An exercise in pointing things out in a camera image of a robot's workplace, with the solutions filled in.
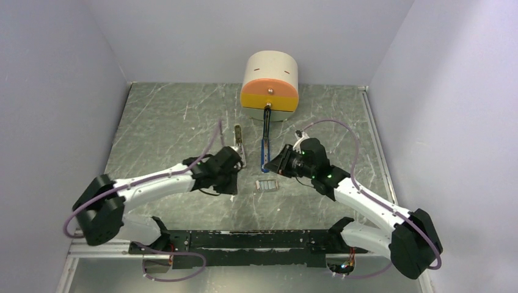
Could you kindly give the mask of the blue black stapler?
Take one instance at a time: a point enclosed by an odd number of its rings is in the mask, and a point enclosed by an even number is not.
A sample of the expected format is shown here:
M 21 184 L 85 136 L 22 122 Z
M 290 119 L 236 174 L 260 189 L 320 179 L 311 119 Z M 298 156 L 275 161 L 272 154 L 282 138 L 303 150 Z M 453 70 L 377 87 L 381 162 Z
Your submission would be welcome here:
M 269 154 L 269 128 L 270 128 L 271 107 L 267 104 L 263 111 L 263 135 L 261 140 L 261 171 L 267 173 L 265 165 L 270 161 Z

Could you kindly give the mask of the beige white stapler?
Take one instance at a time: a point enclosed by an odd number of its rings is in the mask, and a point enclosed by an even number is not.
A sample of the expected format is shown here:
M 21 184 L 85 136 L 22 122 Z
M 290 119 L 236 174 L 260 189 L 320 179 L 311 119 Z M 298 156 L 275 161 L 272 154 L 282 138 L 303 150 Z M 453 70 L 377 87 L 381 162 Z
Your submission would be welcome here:
M 234 125 L 234 141 L 235 141 L 235 147 L 237 149 L 238 154 L 241 157 L 242 161 L 242 167 L 246 167 L 246 155 L 244 151 L 244 142 L 243 142 L 243 128 L 240 124 Z

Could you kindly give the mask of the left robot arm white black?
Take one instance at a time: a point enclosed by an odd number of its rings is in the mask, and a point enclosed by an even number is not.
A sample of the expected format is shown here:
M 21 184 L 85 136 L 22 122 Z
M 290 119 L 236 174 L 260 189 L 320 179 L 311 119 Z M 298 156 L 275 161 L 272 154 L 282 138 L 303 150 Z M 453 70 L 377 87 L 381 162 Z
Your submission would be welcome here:
M 94 178 L 72 207 L 73 217 L 90 246 L 112 239 L 140 242 L 155 254 L 167 250 L 164 224 L 153 217 L 133 215 L 133 209 L 173 194 L 212 188 L 215 195 L 235 195 L 238 172 L 245 166 L 237 148 L 189 157 L 167 169 L 144 176 Z

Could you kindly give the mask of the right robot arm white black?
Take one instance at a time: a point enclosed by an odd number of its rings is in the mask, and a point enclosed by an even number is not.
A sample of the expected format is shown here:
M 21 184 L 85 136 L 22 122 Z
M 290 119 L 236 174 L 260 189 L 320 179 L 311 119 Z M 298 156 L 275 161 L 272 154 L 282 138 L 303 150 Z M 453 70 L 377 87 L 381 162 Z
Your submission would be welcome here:
M 410 211 L 370 194 L 353 179 L 352 173 L 330 163 L 325 147 L 316 138 L 286 144 L 264 169 L 287 178 L 308 178 L 313 188 L 331 200 L 360 212 L 375 226 L 355 221 L 340 224 L 330 235 L 330 246 L 338 253 L 362 248 L 390 260 L 405 277 L 416 280 L 443 252 L 431 216 L 422 209 Z

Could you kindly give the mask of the staple box tray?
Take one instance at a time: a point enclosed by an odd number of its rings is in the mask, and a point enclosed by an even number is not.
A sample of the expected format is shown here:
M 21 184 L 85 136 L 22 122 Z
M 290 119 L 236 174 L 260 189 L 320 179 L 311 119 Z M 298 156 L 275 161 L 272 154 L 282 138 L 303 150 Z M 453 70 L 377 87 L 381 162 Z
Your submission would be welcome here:
M 256 189 L 261 192 L 272 192 L 279 189 L 278 181 L 274 179 L 257 180 L 255 185 Z

